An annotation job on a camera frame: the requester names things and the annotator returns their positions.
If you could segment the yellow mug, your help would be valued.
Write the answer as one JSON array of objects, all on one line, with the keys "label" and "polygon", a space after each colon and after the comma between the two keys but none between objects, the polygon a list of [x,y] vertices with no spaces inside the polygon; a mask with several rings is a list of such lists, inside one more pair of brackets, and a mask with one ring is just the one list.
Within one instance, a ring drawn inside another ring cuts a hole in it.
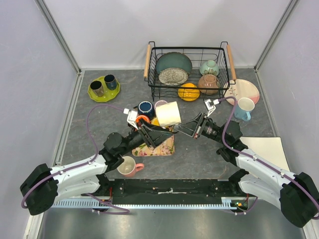
[{"label": "yellow mug", "polygon": [[154,117],[154,118],[152,119],[152,121],[151,121],[151,124],[152,124],[152,125],[159,126],[160,124],[159,124],[158,118],[157,118],[157,117]]}]

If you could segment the orange mug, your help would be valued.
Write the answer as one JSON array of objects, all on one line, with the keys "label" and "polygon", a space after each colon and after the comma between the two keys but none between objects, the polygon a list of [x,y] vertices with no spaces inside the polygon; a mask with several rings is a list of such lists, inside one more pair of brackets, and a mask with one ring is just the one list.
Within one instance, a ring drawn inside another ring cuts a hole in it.
[{"label": "orange mug", "polygon": [[136,117],[136,123],[139,123],[141,120],[144,120],[147,123],[150,123],[150,119],[146,115],[138,115]]}]

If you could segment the beige mug dark handle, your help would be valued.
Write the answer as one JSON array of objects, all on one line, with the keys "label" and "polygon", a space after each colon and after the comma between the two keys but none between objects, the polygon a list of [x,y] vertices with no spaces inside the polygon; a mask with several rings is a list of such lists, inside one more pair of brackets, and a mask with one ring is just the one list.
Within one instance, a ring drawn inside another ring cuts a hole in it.
[{"label": "beige mug dark handle", "polygon": [[176,101],[157,106],[155,112],[161,127],[174,126],[181,123],[179,107]]}]

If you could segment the dark blue mug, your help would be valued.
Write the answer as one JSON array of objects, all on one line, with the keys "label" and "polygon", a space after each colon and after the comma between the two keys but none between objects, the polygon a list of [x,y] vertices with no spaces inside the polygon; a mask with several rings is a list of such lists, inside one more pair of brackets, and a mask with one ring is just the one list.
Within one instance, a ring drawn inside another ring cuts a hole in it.
[{"label": "dark blue mug", "polygon": [[155,117],[155,108],[150,101],[142,101],[137,106],[133,107],[138,112],[138,115],[145,115],[152,120]]}]

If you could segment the purple mug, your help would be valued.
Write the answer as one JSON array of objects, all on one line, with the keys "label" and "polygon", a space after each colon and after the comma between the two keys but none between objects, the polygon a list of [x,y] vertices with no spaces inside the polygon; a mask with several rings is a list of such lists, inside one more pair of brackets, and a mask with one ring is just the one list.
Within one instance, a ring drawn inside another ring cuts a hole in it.
[{"label": "purple mug", "polygon": [[155,103],[155,108],[159,107],[159,106],[162,106],[162,105],[165,105],[167,104],[167,101],[165,100],[159,100]]}]

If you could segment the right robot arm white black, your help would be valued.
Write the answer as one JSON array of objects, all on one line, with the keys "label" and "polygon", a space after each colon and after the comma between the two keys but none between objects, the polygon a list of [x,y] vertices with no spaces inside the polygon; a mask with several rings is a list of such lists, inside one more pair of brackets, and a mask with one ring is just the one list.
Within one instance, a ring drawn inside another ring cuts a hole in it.
[{"label": "right robot arm white black", "polygon": [[232,195],[256,196],[277,207],[298,228],[319,218],[319,191],[311,176],[304,172],[295,174],[260,157],[241,141],[239,123],[229,119],[218,126],[200,113],[193,120],[174,126],[174,130],[193,138],[205,136],[222,144],[216,153],[242,170],[239,179],[228,183]]}]

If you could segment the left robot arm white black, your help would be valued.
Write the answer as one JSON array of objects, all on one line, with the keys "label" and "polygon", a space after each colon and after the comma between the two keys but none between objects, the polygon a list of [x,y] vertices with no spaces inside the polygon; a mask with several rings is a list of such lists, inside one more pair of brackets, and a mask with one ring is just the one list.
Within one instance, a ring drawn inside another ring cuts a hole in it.
[{"label": "left robot arm white black", "polygon": [[73,196],[94,193],[104,196],[110,188],[105,174],[123,164],[127,153],[143,143],[156,148],[171,136],[173,132],[168,128],[142,120],[127,136],[117,132],[109,134],[103,148],[91,157],[52,168],[40,164],[20,186],[21,206],[35,216],[50,209],[54,203]]}]

